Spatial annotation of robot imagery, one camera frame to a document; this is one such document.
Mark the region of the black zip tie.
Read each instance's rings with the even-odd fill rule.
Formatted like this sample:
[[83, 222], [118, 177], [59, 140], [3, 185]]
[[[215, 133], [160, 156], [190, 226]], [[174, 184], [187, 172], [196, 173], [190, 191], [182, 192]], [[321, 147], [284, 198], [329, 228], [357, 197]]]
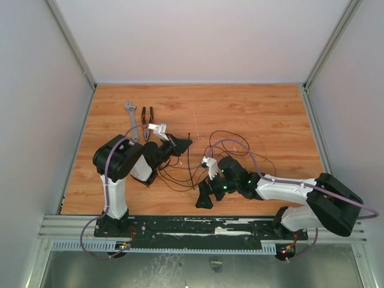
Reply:
[[[188, 140], [191, 140], [190, 135], [191, 135], [191, 133], [188, 132]], [[190, 181], [191, 181], [191, 187], [192, 187], [192, 189], [194, 189], [194, 181], [193, 181], [193, 176], [192, 176], [192, 172], [191, 172], [191, 165], [190, 165], [190, 145], [191, 144], [189, 144], [189, 146], [187, 148], [187, 164], [188, 164], [188, 173], [189, 173]]]

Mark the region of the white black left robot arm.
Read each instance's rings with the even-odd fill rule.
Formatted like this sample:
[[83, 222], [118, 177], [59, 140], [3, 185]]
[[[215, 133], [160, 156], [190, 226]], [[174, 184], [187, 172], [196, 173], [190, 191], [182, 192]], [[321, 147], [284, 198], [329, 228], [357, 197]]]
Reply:
[[191, 139], [179, 139], [166, 134], [167, 139], [134, 143], [119, 134], [100, 147], [92, 162], [103, 182], [104, 208], [94, 230], [96, 237], [124, 237], [133, 231], [125, 199], [128, 176], [150, 186], [158, 176], [157, 169], [170, 157], [179, 157], [192, 145]]

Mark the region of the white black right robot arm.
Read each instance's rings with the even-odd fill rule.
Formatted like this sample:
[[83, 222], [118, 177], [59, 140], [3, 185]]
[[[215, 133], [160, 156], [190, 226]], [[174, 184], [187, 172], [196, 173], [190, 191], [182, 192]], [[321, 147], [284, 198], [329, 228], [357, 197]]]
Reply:
[[328, 173], [317, 178], [288, 179], [249, 172], [227, 156], [217, 161], [205, 157], [202, 167], [207, 177], [199, 184], [197, 208], [211, 209], [211, 196], [221, 201], [225, 194], [237, 192], [249, 200], [283, 200], [298, 204], [278, 210], [273, 234], [286, 239], [293, 232], [307, 228], [325, 228], [338, 236], [350, 236], [358, 219], [362, 199]]

